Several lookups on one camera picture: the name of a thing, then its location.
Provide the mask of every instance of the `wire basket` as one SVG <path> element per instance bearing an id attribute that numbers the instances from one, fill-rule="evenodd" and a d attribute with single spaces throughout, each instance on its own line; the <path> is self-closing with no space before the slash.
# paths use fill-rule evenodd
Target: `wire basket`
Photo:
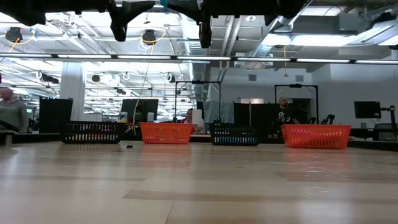
<path id="1" fill-rule="evenodd" d="M 189 144 L 192 124 L 140 123 L 146 144 Z"/>
<path id="2" fill-rule="evenodd" d="M 258 133 L 252 127 L 220 123 L 210 125 L 211 143 L 216 146 L 257 146 L 260 144 Z"/>
<path id="3" fill-rule="evenodd" d="M 287 147 L 345 149 L 350 125 L 286 124 L 282 126 Z"/>
<path id="4" fill-rule="evenodd" d="M 123 123 L 67 121 L 61 131 L 65 144 L 117 144 L 124 132 Z"/>

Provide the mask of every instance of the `computer monitor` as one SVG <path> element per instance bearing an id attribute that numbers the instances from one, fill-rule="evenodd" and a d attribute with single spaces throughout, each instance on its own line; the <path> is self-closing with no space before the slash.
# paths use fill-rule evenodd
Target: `computer monitor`
<path id="1" fill-rule="evenodd" d="M 354 107 L 357 119 L 381 118 L 381 107 L 378 101 L 356 101 Z"/>
<path id="2" fill-rule="evenodd" d="M 134 108 L 136 107 L 137 99 L 126 99 L 122 103 L 122 112 L 127 112 L 127 120 L 133 122 L 134 119 Z M 148 113 L 154 114 L 154 120 L 157 119 L 157 107 L 159 100 L 143 99 L 139 100 L 136 110 L 135 122 L 146 122 Z"/>

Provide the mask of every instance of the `orange basket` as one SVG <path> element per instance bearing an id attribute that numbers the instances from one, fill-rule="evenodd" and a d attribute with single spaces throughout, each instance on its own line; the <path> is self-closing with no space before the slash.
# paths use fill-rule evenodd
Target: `orange basket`
<path id="1" fill-rule="evenodd" d="M 287 147 L 345 149 L 350 125 L 286 124 L 282 126 Z"/>
<path id="2" fill-rule="evenodd" d="M 192 124 L 140 123 L 142 141 L 147 144 L 189 144 Z"/>

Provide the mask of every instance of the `man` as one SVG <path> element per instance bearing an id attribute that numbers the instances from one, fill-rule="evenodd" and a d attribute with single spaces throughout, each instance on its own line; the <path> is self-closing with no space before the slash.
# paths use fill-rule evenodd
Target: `man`
<path id="1" fill-rule="evenodd" d="M 193 109 L 189 109 L 187 111 L 187 117 L 181 120 L 181 123 L 183 124 L 192 124 L 192 113 L 193 113 Z M 205 126 L 205 122 L 202 119 L 201 120 L 202 123 L 201 124 L 196 124 L 192 127 L 192 132 L 193 133 L 203 133 L 203 127 Z"/>
<path id="2" fill-rule="evenodd" d="M 26 106 L 14 98 L 14 92 L 8 88 L 0 89 L 0 130 L 26 132 L 29 119 Z"/>
<path id="3" fill-rule="evenodd" d="M 289 102 L 286 97 L 279 98 L 278 124 L 300 124 L 289 111 Z"/>

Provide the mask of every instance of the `ceiling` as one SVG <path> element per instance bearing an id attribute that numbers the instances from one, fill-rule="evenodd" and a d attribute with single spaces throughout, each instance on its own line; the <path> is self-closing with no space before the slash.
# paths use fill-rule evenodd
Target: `ceiling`
<path id="1" fill-rule="evenodd" d="M 369 29 L 371 19 L 378 16 L 380 12 L 372 13 L 377 9 L 392 9 L 395 11 L 396 1 L 318 1 L 314 0 L 304 9 L 301 16 L 295 21 L 292 33 L 289 35 L 316 34 L 316 35 L 343 35 L 353 36 Z M 46 53 L 46 54 L 154 54 L 154 55 L 185 55 L 189 53 L 189 48 L 198 45 L 198 27 L 185 16 L 177 13 L 164 13 L 164 8 L 156 5 L 151 12 L 143 13 L 137 16 L 128 24 L 127 40 L 125 42 L 116 42 L 111 32 L 111 19 L 108 13 L 83 12 L 77 16 L 74 12 L 47 14 L 47 24 L 26 27 L 18 23 L 13 18 L 0 14 L 0 52 L 11 51 L 13 53 Z M 212 20 L 212 45 L 209 49 L 203 50 L 200 54 L 206 55 L 251 55 L 263 42 L 269 30 L 264 25 L 264 18 L 257 16 L 255 20 L 250 21 L 246 16 L 242 16 L 241 24 L 239 19 L 233 19 L 230 35 L 226 36 L 228 23 L 233 19 L 229 16 L 220 16 Z M 5 33 L 10 27 L 21 27 L 23 40 L 22 45 L 15 45 L 8 42 Z M 145 46 L 142 43 L 142 34 L 145 30 L 155 30 L 157 38 L 153 48 Z M 273 35 L 286 35 L 286 33 L 275 31 Z M 351 45 L 328 47 L 328 43 L 313 46 L 310 44 L 298 45 L 293 43 L 281 46 L 271 46 L 267 56 L 273 57 L 303 57 L 303 58 L 385 58 L 391 54 L 387 46 L 378 45 Z M 22 86 L 45 86 L 38 77 L 41 73 L 51 75 L 62 81 L 62 62 L 54 61 L 32 61 L 4 58 L 0 64 L 3 83 Z M 220 71 L 218 63 L 211 63 L 211 70 L 217 75 L 204 75 L 202 79 L 218 78 Z M 232 65 L 229 72 L 226 73 L 225 80 L 230 85 L 238 85 L 247 77 L 240 78 L 238 75 L 240 67 Z M 302 68 L 304 73 L 312 72 L 319 68 L 319 64 L 311 63 L 272 63 L 262 65 L 261 68 L 273 69 L 278 71 L 281 68 Z M 87 111 L 94 111 L 94 105 L 103 105 L 105 107 L 114 107 L 106 102 L 107 98 L 113 97 L 115 101 L 122 100 L 127 96 L 138 96 L 140 90 L 131 90 L 126 95 L 116 93 L 116 90 L 98 90 L 99 86 L 117 85 L 122 87 L 140 88 L 145 87 L 156 89 L 154 91 L 143 91 L 142 96 L 155 96 L 163 98 L 172 96 L 174 84 L 166 81 L 165 75 L 172 74 L 177 80 L 196 79 L 195 68 L 192 71 L 192 65 L 189 63 L 127 63 L 127 62 L 85 62 L 87 71 L 86 102 Z M 93 75 L 100 75 L 104 80 L 99 83 L 91 81 Z M 194 99 L 197 99 L 197 91 L 202 91 L 206 96 L 206 88 L 199 90 L 188 85 L 189 91 L 183 91 L 181 97 L 187 98 L 187 107 L 192 106 Z M 21 95 L 37 96 L 59 95 L 59 87 L 53 85 L 53 88 L 20 88 Z"/>

